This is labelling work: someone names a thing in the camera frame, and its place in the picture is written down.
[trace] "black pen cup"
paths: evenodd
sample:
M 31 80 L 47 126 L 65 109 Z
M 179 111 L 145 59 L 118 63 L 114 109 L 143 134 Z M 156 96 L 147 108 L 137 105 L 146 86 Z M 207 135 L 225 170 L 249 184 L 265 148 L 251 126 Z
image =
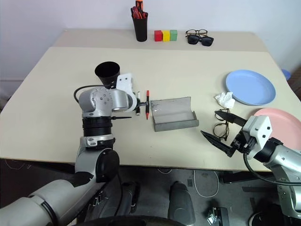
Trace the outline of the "black pen cup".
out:
M 95 74 L 107 89 L 115 89 L 120 66 L 112 61 L 103 62 L 95 68 Z
M 134 28 L 136 33 L 137 41 L 146 41 L 147 40 L 147 18 L 149 16 L 148 13 L 145 13 L 146 17 L 143 19 L 133 18 Z

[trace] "white tissue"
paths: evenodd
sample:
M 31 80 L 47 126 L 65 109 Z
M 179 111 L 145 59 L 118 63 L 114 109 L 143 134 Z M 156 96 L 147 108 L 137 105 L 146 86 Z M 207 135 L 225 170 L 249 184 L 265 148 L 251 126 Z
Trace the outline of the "white tissue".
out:
M 214 98 L 218 101 L 220 106 L 224 108 L 233 108 L 235 99 L 232 98 L 233 92 L 222 92 L 221 94 L 215 96 Z

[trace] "glasses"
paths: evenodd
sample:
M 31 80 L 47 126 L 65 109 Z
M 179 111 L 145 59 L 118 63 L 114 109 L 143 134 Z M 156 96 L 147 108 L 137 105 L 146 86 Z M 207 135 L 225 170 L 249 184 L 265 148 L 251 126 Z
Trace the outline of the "glasses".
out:
M 221 112 L 227 112 L 230 113 L 230 109 L 220 109 L 219 111 Z M 217 120 L 219 121 L 225 121 L 224 119 L 222 119 L 221 117 L 219 117 L 216 113 L 214 116 Z M 213 134 L 218 137 L 219 139 L 224 139 L 225 141 L 227 141 L 228 135 L 229 135 L 229 122 L 225 121 L 222 123 L 218 123 L 214 126 L 213 128 Z
M 185 33 L 185 37 L 187 37 L 187 41 L 191 45 L 196 45 L 200 41 L 203 46 L 211 46 L 214 38 L 207 36 L 207 33 L 208 31 L 205 29 L 191 29 Z

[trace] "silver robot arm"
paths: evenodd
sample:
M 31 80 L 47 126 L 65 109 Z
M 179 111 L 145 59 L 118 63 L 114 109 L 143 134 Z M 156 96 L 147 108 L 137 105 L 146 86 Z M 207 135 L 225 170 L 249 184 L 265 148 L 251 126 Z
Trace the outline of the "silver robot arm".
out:
M 243 153 L 245 164 L 249 170 L 252 169 L 248 165 L 248 159 L 255 158 L 262 162 L 272 171 L 276 179 L 273 181 L 274 184 L 278 184 L 282 213 L 288 217 L 301 219 L 301 150 L 292 150 L 283 146 L 281 141 L 273 137 L 269 138 L 272 126 L 268 116 L 251 116 L 249 120 L 245 120 L 223 111 L 215 113 L 228 122 L 240 125 L 242 129 L 231 146 L 227 146 L 215 136 L 201 131 L 205 138 L 229 157 L 232 157 L 236 150 Z
M 119 157 L 112 149 L 115 138 L 111 134 L 111 119 L 116 117 L 111 113 L 134 109 L 137 103 L 132 99 L 131 85 L 121 89 L 125 91 L 99 86 L 80 95 L 84 136 L 80 138 L 75 174 L 0 209 L 1 226 L 67 225 L 104 183 L 116 176 Z

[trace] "pen holder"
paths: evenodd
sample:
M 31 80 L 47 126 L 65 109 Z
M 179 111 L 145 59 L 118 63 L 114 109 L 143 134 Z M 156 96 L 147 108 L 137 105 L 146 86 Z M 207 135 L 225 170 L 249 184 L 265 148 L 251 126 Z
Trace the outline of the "pen holder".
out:
M 144 19 L 135 19 L 132 17 L 134 22 L 134 28 L 136 33 L 137 41 L 146 41 L 147 40 L 147 18 L 149 14 L 146 13 Z

